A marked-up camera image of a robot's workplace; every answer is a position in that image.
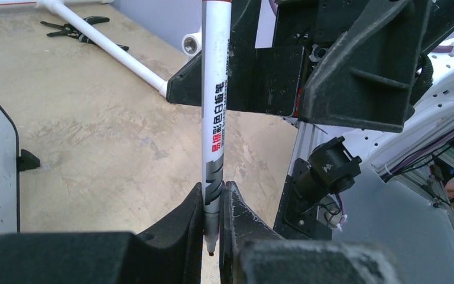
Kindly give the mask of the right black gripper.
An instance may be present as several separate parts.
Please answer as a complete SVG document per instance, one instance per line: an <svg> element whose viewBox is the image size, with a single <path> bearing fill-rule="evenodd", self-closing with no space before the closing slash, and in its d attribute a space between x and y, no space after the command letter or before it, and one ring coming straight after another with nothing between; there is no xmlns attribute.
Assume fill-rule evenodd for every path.
<svg viewBox="0 0 454 284"><path fill-rule="evenodd" d="M302 86L298 118L399 133L432 86L428 55L454 31L454 1L278 1L276 30L307 24L326 54Z"/></svg>

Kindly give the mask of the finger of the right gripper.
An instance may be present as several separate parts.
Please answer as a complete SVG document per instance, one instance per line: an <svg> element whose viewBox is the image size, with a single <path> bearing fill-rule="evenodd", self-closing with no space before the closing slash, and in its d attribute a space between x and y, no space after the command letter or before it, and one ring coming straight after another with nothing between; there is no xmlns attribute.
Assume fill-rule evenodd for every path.
<svg viewBox="0 0 454 284"><path fill-rule="evenodd" d="M227 109L290 117L304 69L303 46L255 48L261 1L233 1Z"/></svg>

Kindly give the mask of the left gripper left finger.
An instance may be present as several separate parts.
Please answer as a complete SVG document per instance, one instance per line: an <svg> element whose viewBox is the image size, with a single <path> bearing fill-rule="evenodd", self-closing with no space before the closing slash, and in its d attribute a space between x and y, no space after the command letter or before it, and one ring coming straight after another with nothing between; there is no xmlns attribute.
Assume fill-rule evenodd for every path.
<svg viewBox="0 0 454 284"><path fill-rule="evenodd" d="M203 244L200 185L139 234L0 235L0 283L199 283Z"/></svg>

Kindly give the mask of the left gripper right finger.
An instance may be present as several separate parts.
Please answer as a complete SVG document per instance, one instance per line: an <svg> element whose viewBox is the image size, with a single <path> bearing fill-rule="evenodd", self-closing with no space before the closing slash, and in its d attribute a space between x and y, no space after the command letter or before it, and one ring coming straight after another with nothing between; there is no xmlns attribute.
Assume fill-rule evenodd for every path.
<svg viewBox="0 0 454 284"><path fill-rule="evenodd" d="M364 243L286 240L227 182L220 206L221 283L401 283L392 257Z"/></svg>

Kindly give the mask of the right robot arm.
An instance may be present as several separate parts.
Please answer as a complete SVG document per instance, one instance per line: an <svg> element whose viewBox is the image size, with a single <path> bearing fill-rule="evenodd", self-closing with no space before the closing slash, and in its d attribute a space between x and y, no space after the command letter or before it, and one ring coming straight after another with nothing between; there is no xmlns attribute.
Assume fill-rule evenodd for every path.
<svg viewBox="0 0 454 284"><path fill-rule="evenodd" d="M277 1L257 49L255 1L232 6L226 109L345 127L390 179L454 118L454 1Z"/></svg>

